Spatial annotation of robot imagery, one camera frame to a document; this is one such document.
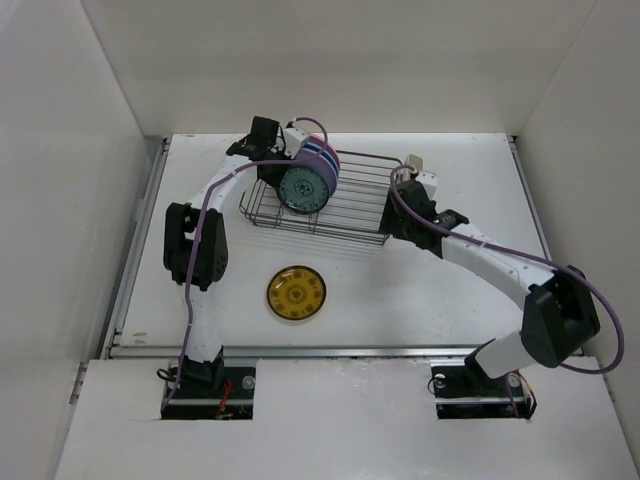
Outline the teal patterned plate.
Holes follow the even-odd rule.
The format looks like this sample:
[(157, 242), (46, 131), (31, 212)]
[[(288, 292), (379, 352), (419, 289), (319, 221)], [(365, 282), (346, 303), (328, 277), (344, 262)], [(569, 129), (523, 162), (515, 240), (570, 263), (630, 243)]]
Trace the teal patterned plate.
[(319, 212), (329, 201), (330, 193), (327, 181), (307, 167), (289, 168), (277, 188), (284, 207), (297, 214)]

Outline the yellow patterned plate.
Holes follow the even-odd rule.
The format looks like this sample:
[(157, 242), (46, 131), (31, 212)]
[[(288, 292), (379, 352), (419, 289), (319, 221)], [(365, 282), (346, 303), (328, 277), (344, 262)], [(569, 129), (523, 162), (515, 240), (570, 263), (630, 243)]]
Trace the yellow patterned plate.
[(323, 277), (314, 269), (302, 265), (288, 266), (269, 281), (266, 301), (269, 309), (281, 320), (303, 322), (317, 314), (327, 298)]

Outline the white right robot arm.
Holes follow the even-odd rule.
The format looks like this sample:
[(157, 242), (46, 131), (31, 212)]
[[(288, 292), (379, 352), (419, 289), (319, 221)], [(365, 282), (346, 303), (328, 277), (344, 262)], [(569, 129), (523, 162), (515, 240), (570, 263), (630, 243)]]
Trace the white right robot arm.
[(578, 270), (513, 253), (458, 212), (437, 211), (415, 179), (390, 187), (380, 229), (470, 271), (521, 309), (518, 330), (466, 358), (463, 381), (474, 393), (487, 393), (500, 377), (531, 365), (556, 368), (600, 330)]

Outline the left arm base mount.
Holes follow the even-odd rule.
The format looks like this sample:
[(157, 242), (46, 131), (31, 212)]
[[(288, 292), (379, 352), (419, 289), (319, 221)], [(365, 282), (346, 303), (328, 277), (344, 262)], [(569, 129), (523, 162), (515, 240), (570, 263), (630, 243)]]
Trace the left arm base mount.
[(256, 365), (226, 366), (216, 384), (182, 378), (174, 394), (177, 367), (159, 369), (165, 382), (160, 406), (162, 420), (252, 420)]

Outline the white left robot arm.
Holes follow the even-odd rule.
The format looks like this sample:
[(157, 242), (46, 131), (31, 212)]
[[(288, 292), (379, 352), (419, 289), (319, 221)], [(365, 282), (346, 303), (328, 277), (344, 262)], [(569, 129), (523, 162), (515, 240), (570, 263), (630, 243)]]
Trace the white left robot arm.
[(166, 382), (175, 390), (191, 385), (201, 396), (223, 387), (220, 329), (207, 312), (205, 294), (224, 276), (229, 249), (225, 216), (260, 173), (281, 177), (308, 133), (294, 123), (256, 116), (247, 135), (232, 143), (220, 169), (190, 200), (171, 203), (165, 213), (163, 265), (184, 288), (187, 325), (178, 363)]

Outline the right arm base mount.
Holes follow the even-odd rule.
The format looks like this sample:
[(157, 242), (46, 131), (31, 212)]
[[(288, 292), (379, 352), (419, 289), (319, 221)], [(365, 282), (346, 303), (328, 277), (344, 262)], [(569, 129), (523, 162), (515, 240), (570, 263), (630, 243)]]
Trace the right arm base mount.
[(462, 364), (433, 363), (428, 390), (440, 420), (530, 420), (538, 401), (519, 372), (491, 379)]

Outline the wire dish rack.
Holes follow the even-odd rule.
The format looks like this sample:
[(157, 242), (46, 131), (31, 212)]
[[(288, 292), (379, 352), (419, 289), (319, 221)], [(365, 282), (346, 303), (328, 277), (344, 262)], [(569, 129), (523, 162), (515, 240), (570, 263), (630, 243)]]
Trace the wire dish rack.
[(314, 234), (340, 241), (383, 245), (389, 236), (379, 231), (390, 174), (402, 164), (395, 157), (340, 150), (341, 172), (336, 192), (313, 214), (282, 206), (276, 191), (258, 180), (243, 194), (239, 210), (257, 227)]

